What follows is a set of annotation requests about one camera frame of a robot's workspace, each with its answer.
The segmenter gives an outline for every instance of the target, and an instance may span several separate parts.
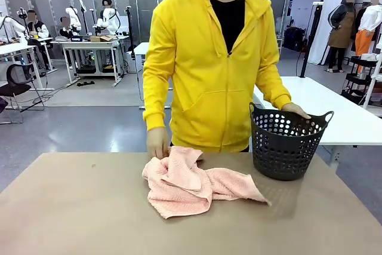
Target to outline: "black hair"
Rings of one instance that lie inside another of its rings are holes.
[[[102,6],[104,6],[105,1],[107,2],[108,5],[112,4],[112,0],[102,0]]]

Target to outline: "man's left hand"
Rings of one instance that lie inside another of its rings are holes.
[[[305,113],[300,106],[294,103],[284,105],[281,110],[296,113],[297,115],[302,116],[304,119],[311,119],[311,117],[307,113]]]

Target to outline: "hand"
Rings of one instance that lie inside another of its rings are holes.
[[[166,128],[153,128],[147,132],[147,151],[150,158],[162,159],[169,155],[169,138]]]
[[[311,119],[311,117],[307,113],[305,113],[300,106],[294,103],[284,105],[281,110],[296,113],[297,115],[302,116],[304,119]]]

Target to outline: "brown table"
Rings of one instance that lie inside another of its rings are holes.
[[[147,202],[145,153],[47,153],[0,194],[0,254],[381,254],[382,227],[317,156],[303,180],[260,175],[250,154],[202,168],[251,173],[272,202],[214,201],[164,220]]]

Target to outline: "hoodie pocket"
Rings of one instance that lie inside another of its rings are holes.
[[[182,141],[218,147],[226,124],[226,92],[203,93],[182,112],[172,115],[171,129]]]
[[[253,98],[247,91],[229,91],[227,102],[227,129],[223,144],[232,145],[251,136],[251,117],[249,103]]]

